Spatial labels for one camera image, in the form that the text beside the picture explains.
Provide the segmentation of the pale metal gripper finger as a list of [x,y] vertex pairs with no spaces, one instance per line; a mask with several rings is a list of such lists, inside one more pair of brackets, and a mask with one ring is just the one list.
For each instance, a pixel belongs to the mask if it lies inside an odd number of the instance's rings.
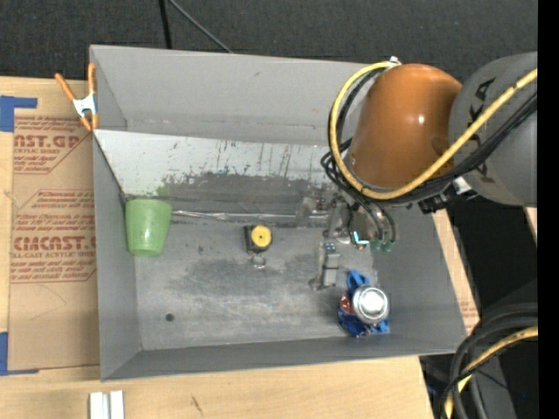
[[314,291],[323,290],[325,288],[326,255],[325,244],[321,242],[315,253],[317,271],[308,281],[310,288]]
[[326,243],[326,287],[335,286],[342,254],[335,242]]

